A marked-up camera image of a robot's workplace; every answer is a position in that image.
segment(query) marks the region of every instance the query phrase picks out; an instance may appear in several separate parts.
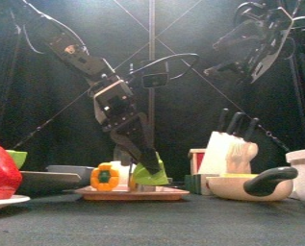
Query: yellow bell pepper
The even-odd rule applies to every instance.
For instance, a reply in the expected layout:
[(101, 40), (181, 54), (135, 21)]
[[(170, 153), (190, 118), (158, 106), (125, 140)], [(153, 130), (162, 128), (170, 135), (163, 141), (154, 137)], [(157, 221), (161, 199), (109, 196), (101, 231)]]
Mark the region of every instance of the yellow bell pepper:
[(109, 162), (94, 168), (90, 175), (90, 185), (99, 191), (111, 191), (119, 184), (119, 170)]

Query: table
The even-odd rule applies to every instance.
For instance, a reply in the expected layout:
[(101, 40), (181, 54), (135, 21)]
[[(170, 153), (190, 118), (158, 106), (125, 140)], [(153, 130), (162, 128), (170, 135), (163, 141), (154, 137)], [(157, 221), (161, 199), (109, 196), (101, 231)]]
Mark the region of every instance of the table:
[(4, 245), (305, 245), (305, 207), (194, 194), (177, 202), (90, 202), (62, 193), (0, 209)]

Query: red bell pepper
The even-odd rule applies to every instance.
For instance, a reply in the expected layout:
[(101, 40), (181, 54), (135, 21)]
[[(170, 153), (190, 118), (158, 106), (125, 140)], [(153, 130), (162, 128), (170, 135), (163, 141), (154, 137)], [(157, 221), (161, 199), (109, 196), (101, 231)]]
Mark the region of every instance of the red bell pepper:
[(0, 199), (10, 199), (22, 182), (22, 175), (7, 151), (0, 147)]

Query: white plate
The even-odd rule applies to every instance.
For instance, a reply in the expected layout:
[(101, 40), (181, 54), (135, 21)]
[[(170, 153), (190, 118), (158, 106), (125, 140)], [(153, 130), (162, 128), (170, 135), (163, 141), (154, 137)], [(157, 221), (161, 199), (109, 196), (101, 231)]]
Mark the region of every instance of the white plate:
[(76, 188), (82, 180), (75, 173), (20, 171), (20, 174), (23, 180), (18, 193), (30, 196)]
[(14, 195), (10, 199), (0, 200), (0, 209), (11, 204), (18, 204), (30, 200), (28, 196)]

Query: pot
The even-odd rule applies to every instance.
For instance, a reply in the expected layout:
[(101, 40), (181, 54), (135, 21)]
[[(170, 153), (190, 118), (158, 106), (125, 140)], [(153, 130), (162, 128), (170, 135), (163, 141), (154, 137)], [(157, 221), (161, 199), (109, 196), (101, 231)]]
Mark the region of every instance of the pot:
[(261, 174), (222, 174), (207, 177), (207, 187), (223, 199), (280, 201), (292, 193), (297, 174), (293, 167), (272, 168)]

